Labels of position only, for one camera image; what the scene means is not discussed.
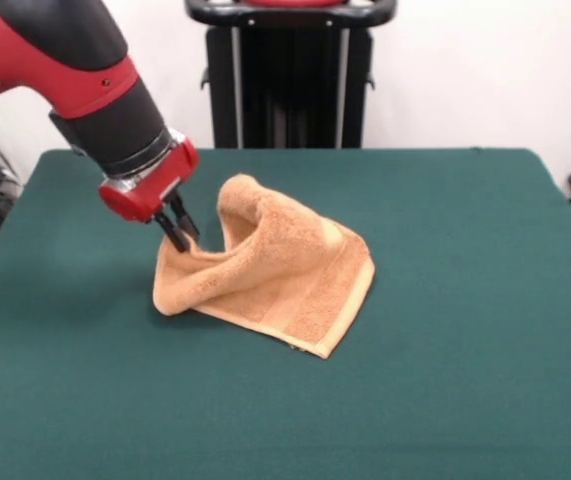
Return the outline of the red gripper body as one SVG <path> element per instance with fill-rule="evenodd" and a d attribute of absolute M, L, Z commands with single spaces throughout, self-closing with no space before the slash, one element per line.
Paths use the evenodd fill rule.
<path fill-rule="evenodd" d="M 170 195 L 191 176 L 198 154 L 189 139 L 181 139 L 160 161 L 125 179 L 106 179 L 98 189 L 104 204 L 130 222 L 147 223 Z"/>

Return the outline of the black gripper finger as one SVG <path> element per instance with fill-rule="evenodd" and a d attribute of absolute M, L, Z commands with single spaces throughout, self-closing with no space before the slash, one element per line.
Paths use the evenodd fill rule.
<path fill-rule="evenodd" d="M 195 243 L 198 243 L 200 232 L 196 227 L 192 217 L 187 212 L 181 195 L 174 192 L 170 199 L 170 207 L 177 221 L 178 230 Z"/>
<path fill-rule="evenodd" d="M 154 215 L 154 220 L 160 225 L 163 232 L 178 252 L 186 252 L 190 249 L 189 238 L 165 213 L 158 212 Z"/>

